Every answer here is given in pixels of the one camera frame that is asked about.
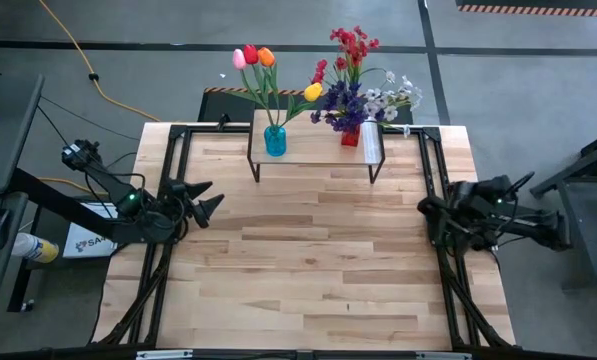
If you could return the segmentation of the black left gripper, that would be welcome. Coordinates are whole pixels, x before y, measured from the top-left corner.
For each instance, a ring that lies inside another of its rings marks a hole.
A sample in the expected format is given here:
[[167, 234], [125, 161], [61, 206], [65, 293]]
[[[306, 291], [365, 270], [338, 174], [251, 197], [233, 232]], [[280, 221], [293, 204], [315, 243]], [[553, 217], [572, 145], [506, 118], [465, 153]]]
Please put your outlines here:
[[189, 219], [194, 219], [200, 228], [207, 228], [215, 210], [224, 200], [225, 195], [219, 194], [207, 200], [193, 202], [213, 185], [212, 181], [187, 183], [182, 180], [169, 179], [165, 183], [165, 194], [176, 215], [174, 225], [176, 235], [185, 236], [189, 230]]

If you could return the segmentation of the blue glass vase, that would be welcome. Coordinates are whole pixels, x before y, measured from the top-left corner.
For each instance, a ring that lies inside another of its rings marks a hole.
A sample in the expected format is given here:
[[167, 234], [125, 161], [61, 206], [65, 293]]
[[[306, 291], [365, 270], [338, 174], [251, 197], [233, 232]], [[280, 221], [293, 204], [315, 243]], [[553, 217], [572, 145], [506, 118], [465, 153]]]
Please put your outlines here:
[[286, 130], [280, 126], [268, 126], [264, 131], [266, 152], [270, 156], [279, 157], [287, 150]]

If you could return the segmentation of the red glass vase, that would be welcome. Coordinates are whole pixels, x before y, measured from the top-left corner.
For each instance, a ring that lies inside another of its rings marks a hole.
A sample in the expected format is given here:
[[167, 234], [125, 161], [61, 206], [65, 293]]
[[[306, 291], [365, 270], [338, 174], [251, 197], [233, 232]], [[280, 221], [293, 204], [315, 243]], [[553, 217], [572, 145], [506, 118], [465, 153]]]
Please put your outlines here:
[[357, 147], [359, 144], [361, 129], [359, 125], [348, 128], [342, 132], [341, 144], [343, 146]]

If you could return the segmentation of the white artificial flower bunch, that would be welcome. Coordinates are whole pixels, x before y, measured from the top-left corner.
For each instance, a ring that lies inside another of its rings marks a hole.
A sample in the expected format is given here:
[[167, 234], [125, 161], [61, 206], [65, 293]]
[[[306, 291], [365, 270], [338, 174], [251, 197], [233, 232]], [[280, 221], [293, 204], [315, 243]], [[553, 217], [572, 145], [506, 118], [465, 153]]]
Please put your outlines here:
[[395, 120], [400, 109], [416, 109], [423, 98], [423, 92], [406, 75], [403, 75], [398, 83], [394, 72], [384, 68], [382, 71], [385, 74], [383, 84], [365, 93], [365, 122], [382, 128], [396, 129]]

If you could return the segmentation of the purple artificial flower bunch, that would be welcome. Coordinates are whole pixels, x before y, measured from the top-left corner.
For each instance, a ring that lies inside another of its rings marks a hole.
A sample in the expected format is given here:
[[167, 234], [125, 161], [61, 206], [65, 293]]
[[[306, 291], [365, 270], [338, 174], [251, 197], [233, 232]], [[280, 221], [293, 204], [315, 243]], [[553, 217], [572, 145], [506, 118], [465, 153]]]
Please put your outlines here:
[[330, 86], [324, 104], [310, 115], [313, 124], [324, 121], [335, 132], [355, 132], [367, 117], [359, 96], [361, 84], [338, 81]]

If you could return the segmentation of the pink artificial tulip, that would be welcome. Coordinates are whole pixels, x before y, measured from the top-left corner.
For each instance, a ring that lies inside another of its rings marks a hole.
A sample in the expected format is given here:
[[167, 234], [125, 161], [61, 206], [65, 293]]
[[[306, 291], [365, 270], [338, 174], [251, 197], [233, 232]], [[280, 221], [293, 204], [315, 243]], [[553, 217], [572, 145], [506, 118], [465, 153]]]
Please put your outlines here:
[[269, 119], [269, 125], [273, 126], [274, 121], [273, 121], [273, 118], [272, 118], [272, 115], [271, 115], [271, 112], [269, 109], [268, 102], [263, 100], [262, 97], [259, 96], [258, 93], [249, 84], [247, 75], [245, 73], [248, 63], [246, 61], [245, 53], [243, 50], [237, 48], [233, 51], [232, 64], [233, 64], [234, 68], [239, 72], [240, 77], [241, 77], [241, 82], [242, 82], [244, 88], [247, 90], [247, 94], [246, 95], [241, 94], [241, 97], [247, 98], [248, 100], [260, 105], [267, 113], [267, 116]]

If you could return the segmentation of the red artificial tulip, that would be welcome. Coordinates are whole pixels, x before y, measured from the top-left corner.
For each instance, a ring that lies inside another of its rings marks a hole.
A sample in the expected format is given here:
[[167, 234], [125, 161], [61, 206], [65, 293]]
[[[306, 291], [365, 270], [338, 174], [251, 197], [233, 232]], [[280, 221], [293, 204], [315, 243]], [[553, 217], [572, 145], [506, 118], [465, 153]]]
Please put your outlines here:
[[263, 100], [268, 102], [270, 109], [269, 94], [273, 93], [273, 91], [268, 86], [265, 68], [259, 62], [257, 54], [258, 49], [260, 48], [256, 48], [254, 45], [247, 44], [244, 46], [243, 51], [245, 53], [248, 66], [252, 68], [255, 80], [258, 85], [258, 89], [256, 90], [256, 92], [259, 96], [262, 97]]

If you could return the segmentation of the yellow artificial tulip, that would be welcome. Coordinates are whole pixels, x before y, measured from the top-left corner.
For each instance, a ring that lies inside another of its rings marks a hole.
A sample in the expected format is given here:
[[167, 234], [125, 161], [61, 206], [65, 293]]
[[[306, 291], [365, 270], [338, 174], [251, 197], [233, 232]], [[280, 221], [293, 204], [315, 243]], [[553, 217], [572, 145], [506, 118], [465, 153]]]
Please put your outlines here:
[[303, 100], [300, 103], [294, 101], [294, 97], [290, 96], [288, 100], [288, 107], [286, 111], [285, 120], [281, 123], [281, 127], [286, 125], [294, 117], [303, 111], [311, 109], [316, 100], [320, 97], [323, 91], [322, 84], [319, 82], [312, 83], [307, 86], [303, 93]]

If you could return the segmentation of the orange artificial tulip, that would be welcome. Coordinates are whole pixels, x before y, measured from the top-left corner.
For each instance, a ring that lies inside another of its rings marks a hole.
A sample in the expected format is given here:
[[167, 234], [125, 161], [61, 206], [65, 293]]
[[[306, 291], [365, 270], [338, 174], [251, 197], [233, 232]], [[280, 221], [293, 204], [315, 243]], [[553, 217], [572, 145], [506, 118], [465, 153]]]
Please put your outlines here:
[[267, 47], [258, 49], [257, 54], [260, 64], [265, 68], [268, 86], [273, 91], [276, 104], [279, 104], [275, 55]]

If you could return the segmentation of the red artificial flower bunch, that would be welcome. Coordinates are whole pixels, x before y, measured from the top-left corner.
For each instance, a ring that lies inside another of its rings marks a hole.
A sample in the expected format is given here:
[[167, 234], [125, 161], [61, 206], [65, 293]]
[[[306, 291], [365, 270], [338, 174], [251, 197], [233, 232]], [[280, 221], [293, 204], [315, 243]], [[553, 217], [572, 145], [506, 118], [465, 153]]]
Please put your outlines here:
[[326, 60], [319, 61], [312, 80], [312, 83], [319, 82], [325, 87], [324, 101], [329, 87], [338, 81], [361, 84], [361, 76], [364, 74], [363, 62], [370, 50], [380, 45], [378, 39], [370, 39], [359, 26], [352, 30], [333, 29], [330, 39], [338, 42], [336, 59], [331, 66]]

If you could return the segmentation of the wooden shelf with black legs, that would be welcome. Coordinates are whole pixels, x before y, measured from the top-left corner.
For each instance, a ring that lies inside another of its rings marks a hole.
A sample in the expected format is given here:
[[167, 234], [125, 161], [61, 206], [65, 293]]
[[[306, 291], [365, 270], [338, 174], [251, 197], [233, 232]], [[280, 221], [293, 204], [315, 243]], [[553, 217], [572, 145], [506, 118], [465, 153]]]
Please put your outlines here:
[[327, 165], [366, 166], [373, 184], [385, 161], [382, 129], [375, 123], [360, 126], [357, 146], [342, 144], [342, 134], [324, 122], [313, 124], [308, 112], [293, 118], [277, 137], [284, 140], [286, 151], [279, 156], [267, 152], [267, 113], [255, 110], [250, 124], [247, 160], [256, 182], [260, 181], [261, 165]]

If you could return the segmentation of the black hazard striped floor mat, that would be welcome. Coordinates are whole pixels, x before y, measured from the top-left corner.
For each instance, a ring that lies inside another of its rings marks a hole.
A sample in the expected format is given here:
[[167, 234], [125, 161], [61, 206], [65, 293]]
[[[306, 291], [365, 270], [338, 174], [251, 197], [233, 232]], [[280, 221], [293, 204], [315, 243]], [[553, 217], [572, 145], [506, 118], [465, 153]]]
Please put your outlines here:
[[[244, 94], [246, 88], [225, 88], [210, 87], [205, 88], [201, 106], [198, 115], [198, 122], [217, 122], [223, 115], [227, 115], [231, 122], [251, 122], [255, 110], [264, 110], [258, 104], [242, 97], [237, 97], [228, 92], [240, 92]], [[286, 110], [289, 98], [292, 97], [295, 104], [304, 100], [302, 91], [298, 90], [279, 90], [280, 109]], [[414, 123], [413, 115], [409, 106], [398, 109], [398, 115], [393, 121], [395, 124]]]
[[597, 0], [455, 0], [461, 12], [597, 17]]

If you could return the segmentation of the white box with logo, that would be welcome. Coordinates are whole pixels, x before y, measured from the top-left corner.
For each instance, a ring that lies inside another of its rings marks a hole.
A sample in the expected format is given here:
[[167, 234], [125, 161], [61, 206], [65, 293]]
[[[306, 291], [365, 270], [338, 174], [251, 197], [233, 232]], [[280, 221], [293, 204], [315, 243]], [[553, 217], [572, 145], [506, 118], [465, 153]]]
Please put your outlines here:
[[[116, 207], [112, 203], [84, 202], [83, 206], [104, 218], [116, 218]], [[64, 258], [98, 258], [110, 256], [118, 244], [95, 234], [84, 227], [71, 223], [63, 249]]]

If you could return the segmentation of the white and yellow bottle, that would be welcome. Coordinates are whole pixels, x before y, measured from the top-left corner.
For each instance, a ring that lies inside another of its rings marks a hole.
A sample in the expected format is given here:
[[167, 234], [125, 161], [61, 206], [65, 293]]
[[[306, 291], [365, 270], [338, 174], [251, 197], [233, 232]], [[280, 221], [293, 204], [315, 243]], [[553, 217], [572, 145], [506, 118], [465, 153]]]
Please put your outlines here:
[[60, 247], [35, 235], [19, 232], [12, 248], [12, 255], [38, 263], [50, 263], [60, 253]]

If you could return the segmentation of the grey desk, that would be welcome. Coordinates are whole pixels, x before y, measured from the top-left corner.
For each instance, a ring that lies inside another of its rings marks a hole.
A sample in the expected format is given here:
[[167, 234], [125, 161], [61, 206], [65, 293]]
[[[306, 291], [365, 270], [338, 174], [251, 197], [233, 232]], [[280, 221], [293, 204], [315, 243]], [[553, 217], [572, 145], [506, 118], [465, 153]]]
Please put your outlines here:
[[0, 75], [0, 193], [17, 168], [45, 82], [43, 75]]

